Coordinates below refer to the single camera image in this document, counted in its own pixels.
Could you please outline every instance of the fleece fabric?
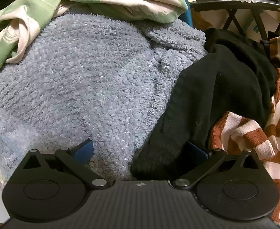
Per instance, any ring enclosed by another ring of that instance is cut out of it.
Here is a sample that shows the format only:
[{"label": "fleece fabric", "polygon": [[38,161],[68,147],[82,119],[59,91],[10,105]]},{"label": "fleece fabric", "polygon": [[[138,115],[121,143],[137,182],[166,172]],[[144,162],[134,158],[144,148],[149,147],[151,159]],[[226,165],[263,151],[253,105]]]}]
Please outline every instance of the fleece fabric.
[{"label": "fleece fabric", "polygon": [[19,63],[51,19],[77,3],[115,19],[160,23],[173,22],[188,9],[185,0],[15,0],[0,10],[0,69],[5,62]]},{"label": "fleece fabric", "polygon": [[53,19],[19,64],[0,71],[0,172],[29,149],[92,139],[91,168],[130,179],[129,163],[165,111],[179,73],[205,55],[205,34],[176,20],[128,23],[85,7]]},{"label": "fleece fabric", "polygon": [[205,148],[212,126],[226,111],[264,127],[277,72],[260,43],[227,30],[206,30],[208,54],[184,69],[166,111],[135,157],[138,179],[176,179],[188,171],[186,141]]}]

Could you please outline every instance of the black cloth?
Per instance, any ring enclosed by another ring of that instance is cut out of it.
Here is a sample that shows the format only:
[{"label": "black cloth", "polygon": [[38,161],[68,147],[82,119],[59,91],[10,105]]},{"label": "black cloth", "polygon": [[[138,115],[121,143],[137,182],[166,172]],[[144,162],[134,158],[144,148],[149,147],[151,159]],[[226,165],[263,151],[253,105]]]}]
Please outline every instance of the black cloth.
[{"label": "black cloth", "polygon": [[208,54],[180,73],[166,111],[133,159],[130,170],[139,180],[174,180],[188,172],[185,142],[205,148],[227,111],[261,127],[268,119],[277,73],[263,46],[227,30],[205,33]]},{"label": "black cloth", "polygon": [[260,40],[260,43],[263,45],[265,54],[266,54],[267,58],[270,60],[270,51],[269,51],[270,42],[269,42],[269,40]]}]

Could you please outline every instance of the metal screw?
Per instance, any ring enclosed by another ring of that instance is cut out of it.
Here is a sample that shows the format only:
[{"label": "metal screw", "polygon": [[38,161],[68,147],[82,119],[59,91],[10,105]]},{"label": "metal screw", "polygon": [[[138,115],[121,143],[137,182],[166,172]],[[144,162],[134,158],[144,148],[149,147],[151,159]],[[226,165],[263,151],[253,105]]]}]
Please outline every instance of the metal screw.
[{"label": "metal screw", "polygon": [[181,178],[181,179],[177,179],[175,181],[175,184],[177,186],[186,187],[186,186],[188,186],[190,184],[190,182],[187,179]]},{"label": "metal screw", "polygon": [[97,187],[103,187],[107,184],[107,181],[105,179],[95,179],[92,184]]}]

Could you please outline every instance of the pile of clothes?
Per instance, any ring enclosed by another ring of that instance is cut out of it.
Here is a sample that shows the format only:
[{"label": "pile of clothes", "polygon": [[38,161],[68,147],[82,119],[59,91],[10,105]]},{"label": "pile of clothes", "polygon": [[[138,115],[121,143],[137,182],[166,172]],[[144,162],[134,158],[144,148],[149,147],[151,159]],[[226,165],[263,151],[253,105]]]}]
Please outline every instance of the pile of clothes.
[{"label": "pile of clothes", "polygon": [[30,149],[90,138],[89,167],[107,179],[174,180],[194,167],[191,144],[254,149],[280,192],[280,37],[202,32],[177,19],[186,10],[16,0],[0,11],[0,186]]}]

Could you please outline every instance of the green patterned cloth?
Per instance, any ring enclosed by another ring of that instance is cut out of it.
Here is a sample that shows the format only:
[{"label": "green patterned cloth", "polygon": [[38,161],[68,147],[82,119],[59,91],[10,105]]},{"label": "green patterned cloth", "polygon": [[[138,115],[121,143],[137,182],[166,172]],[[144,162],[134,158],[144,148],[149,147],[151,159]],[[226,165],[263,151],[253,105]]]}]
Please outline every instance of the green patterned cloth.
[{"label": "green patterned cloth", "polygon": [[76,2],[87,3],[93,13],[119,20],[176,20],[188,8],[185,0],[16,0],[0,11],[0,69],[18,63],[26,47],[53,17]]}]

